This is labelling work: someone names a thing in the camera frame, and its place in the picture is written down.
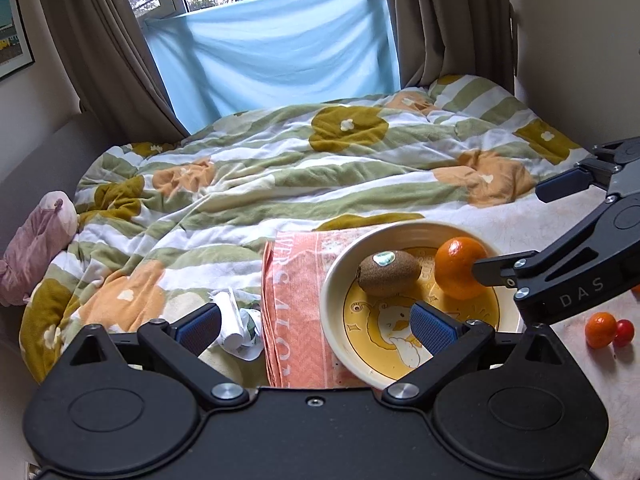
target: bowl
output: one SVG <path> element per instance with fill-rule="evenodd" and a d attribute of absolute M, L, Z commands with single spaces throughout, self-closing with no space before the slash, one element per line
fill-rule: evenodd
<path fill-rule="evenodd" d="M 433 256 L 453 237 L 475 238 L 488 256 L 498 250 L 478 234 L 452 224 L 433 221 L 398 222 L 383 226 L 352 242 L 334 261 L 320 295 L 322 330 L 334 354 L 365 383 L 383 390 L 431 358 L 413 337 L 408 323 L 416 300 L 431 303 L 461 322 L 482 319 L 500 332 L 521 332 L 522 318 L 513 291 L 488 288 L 477 298 L 458 301 L 446 296 L 433 279 Z M 422 273 L 417 284 L 396 296 L 368 296 L 355 281 L 367 256 L 405 250 L 418 258 Z"/>

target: orange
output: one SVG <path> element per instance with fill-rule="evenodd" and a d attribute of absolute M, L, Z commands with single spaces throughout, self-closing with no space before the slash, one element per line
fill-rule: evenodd
<path fill-rule="evenodd" d="M 609 312 L 593 314 L 584 326 L 584 336 L 591 348 L 604 348 L 616 336 L 618 324 Z"/>
<path fill-rule="evenodd" d="M 475 298 L 485 290 L 471 273 L 480 258 L 486 258 L 486 250 L 477 240 L 466 236 L 447 240 L 436 252 L 433 277 L 447 296 L 456 300 Z"/>

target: red tomato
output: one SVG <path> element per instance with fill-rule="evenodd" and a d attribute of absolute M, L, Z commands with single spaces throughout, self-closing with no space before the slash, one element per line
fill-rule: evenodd
<path fill-rule="evenodd" d="M 626 346 L 633 340 L 636 335 L 634 324 L 628 319 L 621 319 L 616 325 L 616 336 L 613 344 L 616 346 Z"/>

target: pink towel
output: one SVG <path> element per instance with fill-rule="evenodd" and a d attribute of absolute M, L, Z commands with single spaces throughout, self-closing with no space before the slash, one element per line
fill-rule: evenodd
<path fill-rule="evenodd" d="M 262 265 L 262 330 L 271 386 L 366 386 L 338 361 L 320 324 L 320 290 L 344 248 L 372 228 L 278 233 Z"/>
<path fill-rule="evenodd" d="M 47 193 L 18 229 L 0 260 L 0 304 L 26 304 L 77 227 L 76 210 L 68 197 L 61 191 Z"/>

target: curtain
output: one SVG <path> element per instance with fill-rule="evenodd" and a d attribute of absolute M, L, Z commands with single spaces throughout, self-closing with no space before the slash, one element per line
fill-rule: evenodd
<path fill-rule="evenodd" d="M 177 142 L 189 134 L 127 0 L 40 0 L 82 106 L 114 142 Z"/>
<path fill-rule="evenodd" d="M 472 74 L 513 93 L 509 0 L 387 1 L 403 86 Z"/>

